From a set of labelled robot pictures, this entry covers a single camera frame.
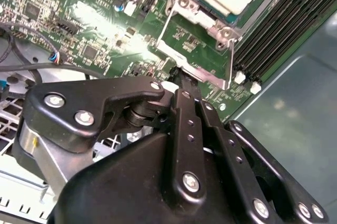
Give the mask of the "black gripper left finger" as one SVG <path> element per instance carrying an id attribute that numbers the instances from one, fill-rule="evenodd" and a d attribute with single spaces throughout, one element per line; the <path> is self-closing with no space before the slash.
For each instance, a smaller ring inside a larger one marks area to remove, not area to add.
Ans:
<path id="1" fill-rule="evenodd" d="M 188 75 L 167 82 L 127 76 L 46 83 L 32 88 L 23 110 L 23 149 L 60 195 L 78 173 L 146 136 L 170 132 L 172 103 L 197 103 Z"/>

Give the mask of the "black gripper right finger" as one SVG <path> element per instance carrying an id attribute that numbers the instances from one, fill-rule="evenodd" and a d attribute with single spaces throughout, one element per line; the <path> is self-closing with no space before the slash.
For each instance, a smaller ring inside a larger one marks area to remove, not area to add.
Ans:
<path id="1" fill-rule="evenodd" d="M 329 223 L 320 204 L 248 129 L 235 120 L 222 123 L 196 79 L 188 76 L 185 86 L 197 100 L 235 223 Z"/>

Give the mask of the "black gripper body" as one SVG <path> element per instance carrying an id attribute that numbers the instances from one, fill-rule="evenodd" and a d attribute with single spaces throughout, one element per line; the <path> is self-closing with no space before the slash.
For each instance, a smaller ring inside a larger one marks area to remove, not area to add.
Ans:
<path id="1" fill-rule="evenodd" d="M 172 103 L 155 133 L 84 169 L 49 223 L 235 223 L 197 103 Z"/>

